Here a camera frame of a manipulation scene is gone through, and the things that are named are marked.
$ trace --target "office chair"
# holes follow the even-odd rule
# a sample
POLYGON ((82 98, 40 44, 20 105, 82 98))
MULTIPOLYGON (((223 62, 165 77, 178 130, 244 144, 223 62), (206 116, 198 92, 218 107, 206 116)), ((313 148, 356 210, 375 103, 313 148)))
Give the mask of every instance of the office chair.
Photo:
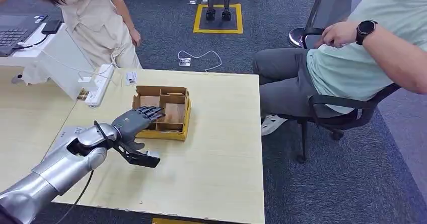
MULTIPOLYGON (((319 28, 308 28, 305 30, 302 38, 303 46, 307 49, 306 38, 309 35, 322 35, 324 29, 319 28)), ((375 111, 378 103, 380 103, 384 98, 388 97, 400 86, 393 83, 380 92, 378 92, 372 99, 364 102, 358 100, 352 100, 341 97, 333 97, 326 95, 313 95, 309 98, 309 107, 310 107, 310 116, 309 117, 296 117, 285 114, 278 114, 280 118, 286 118, 290 120, 296 120, 298 124, 301 125, 302 131, 302 155, 297 155, 297 161, 299 163, 304 163, 307 160, 307 123, 314 122, 319 126, 322 126, 332 132, 331 136, 333 140, 340 140, 343 136, 344 130, 348 130, 355 127, 360 127, 367 124, 375 111), (353 111, 347 114, 343 114, 337 117, 331 118, 321 118, 318 117, 315 109, 317 104, 328 104, 341 107, 350 107, 354 108, 353 111)))

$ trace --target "robot finger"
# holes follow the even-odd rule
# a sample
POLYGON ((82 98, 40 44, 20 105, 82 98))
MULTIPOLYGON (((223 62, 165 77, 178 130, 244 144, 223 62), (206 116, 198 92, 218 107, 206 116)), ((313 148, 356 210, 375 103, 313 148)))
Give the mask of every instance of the robot finger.
POLYGON ((151 110, 150 112, 146 113, 145 115, 147 115, 147 117, 151 117, 153 115, 155 115, 156 113, 160 112, 162 110, 162 108, 157 107, 153 110, 151 110))
POLYGON ((145 108, 147 108, 147 107, 139 107, 139 108, 137 108, 136 110, 137 110, 137 111, 142 111, 142 110, 144 110, 145 108))
POLYGON ((155 109, 156 107, 147 107, 146 109, 144 109, 142 111, 143 114, 147 114, 148 112, 150 112, 151 110, 155 109))
POLYGON ((166 114, 164 114, 164 113, 158 113, 158 114, 156 114, 156 115, 154 115, 154 116, 150 117, 150 118, 149 118, 149 120, 150 120, 151 122, 154 122, 154 121, 156 121, 157 119, 162 118, 162 117, 164 117, 164 116, 166 116, 166 114))

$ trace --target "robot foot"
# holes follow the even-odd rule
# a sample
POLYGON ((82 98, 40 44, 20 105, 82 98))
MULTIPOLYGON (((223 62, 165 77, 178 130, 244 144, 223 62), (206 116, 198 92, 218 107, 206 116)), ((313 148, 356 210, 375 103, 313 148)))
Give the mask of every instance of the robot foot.
POLYGON ((231 20, 231 13, 230 11, 223 11, 223 21, 230 21, 231 20))
POLYGON ((215 9, 207 9, 206 20, 208 20, 208 21, 215 20, 215 9))

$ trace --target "gray pants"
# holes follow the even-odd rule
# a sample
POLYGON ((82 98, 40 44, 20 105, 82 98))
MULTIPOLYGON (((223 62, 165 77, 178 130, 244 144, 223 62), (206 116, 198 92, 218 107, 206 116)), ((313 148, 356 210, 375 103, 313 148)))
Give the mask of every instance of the gray pants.
MULTIPOLYGON (((307 70, 306 49, 267 49, 255 55, 254 73, 259 75, 261 114, 310 116, 308 99, 318 94, 307 70)), ((319 117, 341 115, 317 105, 319 117)))

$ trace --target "white sneaker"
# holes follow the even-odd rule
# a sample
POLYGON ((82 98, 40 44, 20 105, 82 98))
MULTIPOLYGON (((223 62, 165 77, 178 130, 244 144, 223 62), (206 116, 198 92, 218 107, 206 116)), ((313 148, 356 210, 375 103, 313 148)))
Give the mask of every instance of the white sneaker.
POLYGON ((287 119, 280 118, 277 115, 267 116, 261 124, 261 136, 269 135, 270 133, 276 131, 282 123, 286 122, 287 119))

